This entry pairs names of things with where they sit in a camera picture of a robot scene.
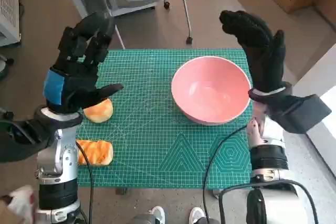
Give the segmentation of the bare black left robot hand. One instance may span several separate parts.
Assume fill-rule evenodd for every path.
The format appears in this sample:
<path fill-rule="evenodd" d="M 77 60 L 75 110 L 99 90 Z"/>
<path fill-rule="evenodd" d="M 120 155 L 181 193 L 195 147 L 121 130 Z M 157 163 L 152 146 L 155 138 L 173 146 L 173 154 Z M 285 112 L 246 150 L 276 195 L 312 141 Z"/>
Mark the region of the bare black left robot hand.
<path fill-rule="evenodd" d="M 108 55 L 114 31 L 114 17 L 100 12 L 85 17 L 74 28 L 65 28 L 59 56 L 48 70 L 43 90 L 53 112 L 75 113 L 123 89 L 120 83 L 96 87 L 98 66 Z"/>

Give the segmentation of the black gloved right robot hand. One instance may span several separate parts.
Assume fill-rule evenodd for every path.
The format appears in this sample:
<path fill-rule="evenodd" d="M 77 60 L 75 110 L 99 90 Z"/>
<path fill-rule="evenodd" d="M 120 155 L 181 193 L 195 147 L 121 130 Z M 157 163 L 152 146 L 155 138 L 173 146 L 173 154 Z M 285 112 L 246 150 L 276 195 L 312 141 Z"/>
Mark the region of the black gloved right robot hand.
<path fill-rule="evenodd" d="M 264 93 L 279 89 L 286 55 L 284 31 L 273 34 L 263 19 L 242 10 L 224 10 L 219 20 L 223 32 L 235 36 L 244 50 L 253 87 Z"/>

